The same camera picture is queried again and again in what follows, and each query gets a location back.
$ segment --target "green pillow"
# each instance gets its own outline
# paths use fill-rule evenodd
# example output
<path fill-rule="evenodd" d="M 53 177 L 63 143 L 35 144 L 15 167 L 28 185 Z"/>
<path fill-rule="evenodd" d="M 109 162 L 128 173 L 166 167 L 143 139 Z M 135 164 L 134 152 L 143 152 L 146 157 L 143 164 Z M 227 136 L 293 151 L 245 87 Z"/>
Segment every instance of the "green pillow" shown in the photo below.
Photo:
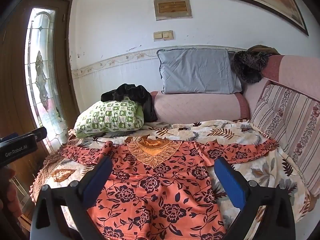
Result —
<path fill-rule="evenodd" d="M 121 102 L 98 101 L 81 113 L 76 121 L 78 138 L 102 132 L 139 130 L 144 123 L 142 106 L 125 97 Z"/>

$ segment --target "wallpaper border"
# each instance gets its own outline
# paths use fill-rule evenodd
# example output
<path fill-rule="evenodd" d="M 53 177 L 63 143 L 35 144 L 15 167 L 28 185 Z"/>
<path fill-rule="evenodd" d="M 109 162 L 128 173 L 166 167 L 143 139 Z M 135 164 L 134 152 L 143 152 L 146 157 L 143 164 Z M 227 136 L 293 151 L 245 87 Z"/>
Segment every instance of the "wallpaper border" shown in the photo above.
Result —
<path fill-rule="evenodd" d="M 72 79 L 80 78 L 95 72 L 98 72 L 103 69 L 121 66 L 128 63 L 143 61 L 143 60 L 151 60 L 156 59 L 156 52 L 159 49 L 226 49 L 231 51 L 241 51 L 246 49 L 241 48 L 233 48 L 233 47 L 224 47 L 224 46 L 208 46 L 208 45 L 190 45 L 190 46 L 170 46 L 170 47 L 161 47 L 156 49 L 145 49 L 141 51 L 131 52 L 122 54 L 119 56 L 115 56 L 112 58 L 104 59 L 102 61 L 93 63 L 91 65 L 82 67 L 80 69 L 72 70 Z"/>

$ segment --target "gray pillow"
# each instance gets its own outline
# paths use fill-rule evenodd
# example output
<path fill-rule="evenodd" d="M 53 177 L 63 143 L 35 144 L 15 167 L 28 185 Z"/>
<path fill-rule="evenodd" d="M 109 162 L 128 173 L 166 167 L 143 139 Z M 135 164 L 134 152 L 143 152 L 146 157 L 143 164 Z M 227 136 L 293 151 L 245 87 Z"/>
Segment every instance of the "gray pillow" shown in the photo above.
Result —
<path fill-rule="evenodd" d="M 226 49 L 160 49 L 164 94 L 241 92 Z"/>

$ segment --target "stained glass window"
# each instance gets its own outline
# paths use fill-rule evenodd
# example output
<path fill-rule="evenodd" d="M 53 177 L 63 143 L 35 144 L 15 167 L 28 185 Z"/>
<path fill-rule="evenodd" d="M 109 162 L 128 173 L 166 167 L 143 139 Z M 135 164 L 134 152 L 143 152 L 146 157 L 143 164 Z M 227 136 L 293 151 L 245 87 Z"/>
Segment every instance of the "stained glass window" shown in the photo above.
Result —
<path fill-rule="evenodd" d="M 37 127 L 47 129 L 44 139 L 49 153 L 57 151 L 68 139 L 67 124 L 55 81 L 53 32 L 55 11 L 33 8 L 25 47 L 26 86 Z"/>

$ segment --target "metal screw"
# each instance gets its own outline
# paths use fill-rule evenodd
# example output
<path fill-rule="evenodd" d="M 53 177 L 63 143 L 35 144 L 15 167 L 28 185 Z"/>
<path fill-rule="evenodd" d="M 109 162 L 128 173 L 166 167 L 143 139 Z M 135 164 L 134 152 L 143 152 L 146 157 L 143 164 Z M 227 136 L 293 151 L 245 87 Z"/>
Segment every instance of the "metal screw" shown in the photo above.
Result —
<path fill-rule="evenodd" d="M 77 180 L 74 180 L 74 181 L 72 181 L 72 182 L 70 182 L 70 187 L 76 187 L 76 186 L 78 186 L 78 184 L 79 184 L 79 181 L 77 181 Z"/>
<path fill-rule="evenodd" d="M 41 187 L 41 190 L 46 191 L 48 188 L 49 188 L 49 186 L 46 184 L 46 185 L 43 185 L 43 186 Z"/>
<path fill-rule="evenodd" d="M 250 180 L 250 181 L 249 181 L 249 185 L 250 185 L 251 187 L 256 187 L 256 186 L 258 185 L 258 183 L 257 183 L 255 180 Z"/>

